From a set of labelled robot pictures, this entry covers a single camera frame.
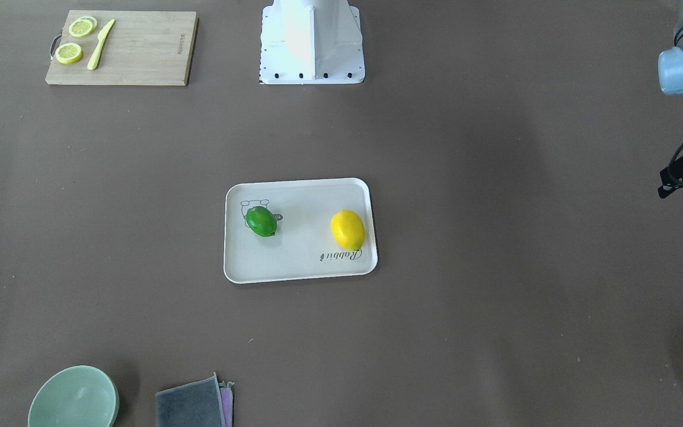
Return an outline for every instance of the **cutting board handle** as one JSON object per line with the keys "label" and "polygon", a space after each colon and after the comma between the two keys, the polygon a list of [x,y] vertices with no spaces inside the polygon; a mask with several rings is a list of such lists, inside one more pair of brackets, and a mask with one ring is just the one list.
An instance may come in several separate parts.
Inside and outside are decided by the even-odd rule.
{"label": "cutting board handle", "polygon": [[51,48],[49,48],[49,59],[55,58],[55,50],[57,50],[57,43],[59,43],[61,38],[62,38],[62,31],[60,30],[59,36],[56,36],[55,39],[52,40],[52,46],[51,46]]}

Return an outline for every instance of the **green bowl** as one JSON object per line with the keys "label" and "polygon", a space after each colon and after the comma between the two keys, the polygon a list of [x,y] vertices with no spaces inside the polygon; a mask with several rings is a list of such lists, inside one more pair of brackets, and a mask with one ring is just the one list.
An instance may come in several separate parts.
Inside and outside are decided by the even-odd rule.
{"label": "green bowl", "polygon": [[28,427],[111,427],[119,407],[117,388],[105,373],[93,367],[67,368],[36,393]]}

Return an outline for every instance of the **knife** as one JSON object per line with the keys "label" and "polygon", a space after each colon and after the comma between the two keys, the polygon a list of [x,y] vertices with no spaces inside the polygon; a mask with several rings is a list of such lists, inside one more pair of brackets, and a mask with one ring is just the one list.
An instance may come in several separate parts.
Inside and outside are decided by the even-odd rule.
{"label": "knife", "polygon": [[112,24],[114,24],[114,19],[107,22],[104,27],[102,27],[102,30],[98,34],[97,38],[100,40],[100,42],[97,44],[97,48],[94,49],[94,52],[91,54],[91,59],[89,59],[89,65],[87,65],[86,68],[89,70],[93,70],[97,68],[98,63],[100,63],[100,56],[102,56],[102,48],[104,47],[104,43],[107,40],[107,34],[109,33],[109,30],[112,28]]}

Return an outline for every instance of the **green lime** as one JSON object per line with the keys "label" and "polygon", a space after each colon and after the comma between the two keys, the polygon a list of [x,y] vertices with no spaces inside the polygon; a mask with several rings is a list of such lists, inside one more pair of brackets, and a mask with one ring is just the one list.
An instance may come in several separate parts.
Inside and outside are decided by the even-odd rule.
{"label": "green lime", "polygon": [[276,234],[276,217],[273,216],[265,206],[254,206],[253,208],[249,208],[244,219],[247,220],[247,226],[257,233],[257,235],[270,237],[271,235]]}

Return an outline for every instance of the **cutting board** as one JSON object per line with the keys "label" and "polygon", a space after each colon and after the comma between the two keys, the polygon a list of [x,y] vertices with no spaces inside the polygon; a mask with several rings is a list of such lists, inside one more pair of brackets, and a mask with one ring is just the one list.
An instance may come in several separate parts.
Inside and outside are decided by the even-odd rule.
{"label": "cutting board", "polygon": [[[84,37],[71,36],[70,24],[86,15],[97,19],[97,29]],[[97,35],[111,19],[116,22],[107,36],[100,64],[88,70]],[[197,12],[70,11],[58,44],[78,43],[84,57],[69,65],[52,59],[46,83],[185,86],[196,34]]]}

